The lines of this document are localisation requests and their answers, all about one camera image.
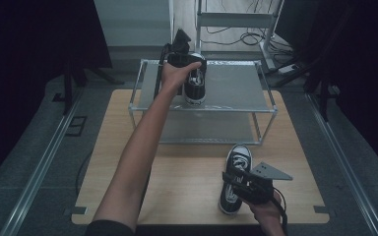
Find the glass shelf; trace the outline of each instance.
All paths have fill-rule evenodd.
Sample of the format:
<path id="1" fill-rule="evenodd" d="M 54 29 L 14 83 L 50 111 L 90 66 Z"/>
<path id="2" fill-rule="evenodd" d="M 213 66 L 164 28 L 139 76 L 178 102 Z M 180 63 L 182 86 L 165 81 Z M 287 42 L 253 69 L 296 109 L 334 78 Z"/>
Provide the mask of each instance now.
<path id="1" fill-rule="evenodd" d="M 258 71 L 259 61 L 208 61 L 204 104 L 191 106 L 183 95 L 173 98 L 160 142 L 260 145 L 278 109 Z M 153 102 L 157 73 L 158 61 L 142 60 L 129 105 L 134 127 Z M 262 121 L 261 114 L 270 115 Z"/>

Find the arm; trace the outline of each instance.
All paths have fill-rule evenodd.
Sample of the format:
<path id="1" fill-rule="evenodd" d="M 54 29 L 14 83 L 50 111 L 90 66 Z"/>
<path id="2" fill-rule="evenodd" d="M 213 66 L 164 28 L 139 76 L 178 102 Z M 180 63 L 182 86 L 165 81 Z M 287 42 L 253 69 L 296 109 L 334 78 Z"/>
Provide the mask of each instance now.
<path id="1" fill-rule="evenodd" d="M 113 178 L 94 215 L 94 221 L 118 221 L 135 231 L 143 191 L 171 100 L 189 72 L 200 66 L 201 63 L 192 63 L 177 69 L 167 63 L 163 65 L 161 90 L 123 149 Z"/>
<path id="2" fill-rule="evenodd" d="M 281 196 L 277 192 L 274 192 L 274 197 L 279 203 L 281 202 Z M 267 236 L 284 236 L 281 226 L 281 214 L 272 202 L 263 205 L 253 205 L 245 200 L 242 201 L 250 207 L 254 213 L 254 218 L 259 221 L 263 232 Z"/>

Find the sleeve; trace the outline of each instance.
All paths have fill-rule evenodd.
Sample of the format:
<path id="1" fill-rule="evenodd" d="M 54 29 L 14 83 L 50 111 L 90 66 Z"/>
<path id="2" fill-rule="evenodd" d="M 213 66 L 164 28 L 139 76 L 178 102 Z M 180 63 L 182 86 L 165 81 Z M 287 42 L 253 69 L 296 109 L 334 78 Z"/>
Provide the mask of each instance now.
<path id="1" fill-rule="evenodd" d="M 112 220 L 96 220 L 88 225 L 85 236 L 134 236 L 127 225 Z"/>

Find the black sneaker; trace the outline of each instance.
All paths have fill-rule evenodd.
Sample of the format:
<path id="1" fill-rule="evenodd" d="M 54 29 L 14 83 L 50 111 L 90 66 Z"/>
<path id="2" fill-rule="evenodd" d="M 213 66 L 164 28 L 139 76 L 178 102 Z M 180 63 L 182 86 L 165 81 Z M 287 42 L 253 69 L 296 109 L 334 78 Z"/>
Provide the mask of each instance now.
<path id="1" fill-rule="evenodd" d="M 250 150 L 244 145 L 235 145 L 226 158 L 225 173 L 229 173 L 229 166 L 250 172 L 251 162 Z M 236 180 L 239 183 L 246 184 L 242 177 L 236 177 Z M 242 201 L 233 193 L 232 186 L 224 182 L 220 192 L 220 210 L 225 214 L 236 214 L 241 208 L 241 204 Z"/>
<path id="2" fill-rule="evenodd" d="M 192 56 L 199 57 L 202 60 L 205 58 L 198 53 L 192 54 Z M 205 73 L 206 68 L 191 71 L 188 79 L 184 84 L 185 100 L 189 105 L 200 106 L 205 101 Z"/>

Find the wooden table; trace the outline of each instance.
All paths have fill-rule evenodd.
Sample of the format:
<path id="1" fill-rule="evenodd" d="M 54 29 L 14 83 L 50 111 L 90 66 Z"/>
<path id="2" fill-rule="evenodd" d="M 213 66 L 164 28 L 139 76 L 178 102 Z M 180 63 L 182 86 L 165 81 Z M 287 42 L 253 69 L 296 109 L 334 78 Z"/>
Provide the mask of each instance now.
<path id="1" fill-rule="evenodd" d="M 113 92 L 101 125 L 76 207 L 76 224 L 89 224 L 112 178 L 126 142 L 133 132 L 128 104 L 131 90 Z M 273 92 L 279 113 L 262 146 L 250 146 L 253 166 L 264 161 L 293 176 L 292 181 L 274 181 L 286 198 L 288 223 L 327 223 L 315 179 L 294 131 L 282 96 Z M 218 201 L 221 173 L 231 145 L 159 145 L 139 224 L 220 225 L 257 224 L 248 206 L 235 216 L 221 213 Z"/>

